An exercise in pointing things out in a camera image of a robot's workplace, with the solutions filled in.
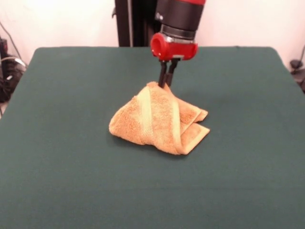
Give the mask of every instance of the green tablecloth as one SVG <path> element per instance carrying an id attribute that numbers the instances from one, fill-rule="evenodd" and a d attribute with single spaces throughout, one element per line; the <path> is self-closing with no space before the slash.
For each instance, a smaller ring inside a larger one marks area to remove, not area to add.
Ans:
<path id="1" fill-rule="evenodd" d="M 113 137 L 148 48 L 38 49 L 0 120 L 1 229 L 304 229 L 305 97 L 270 48 L 201 48 L 172 90 L 209 111 L 189 156 Z"/>

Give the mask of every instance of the orange towel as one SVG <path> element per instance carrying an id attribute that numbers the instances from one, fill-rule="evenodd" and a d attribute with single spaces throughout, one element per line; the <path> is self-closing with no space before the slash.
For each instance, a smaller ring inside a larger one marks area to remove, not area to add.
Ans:
<path id="1" fill-rule="evenodd" d="M 109 131 L 139 145 L 187 155 L 210 132 L 196 123 L 207 115 L 207 111 L 176 98 L 167 85 L 162 89 L 151 82 L 117 111 Z"/>

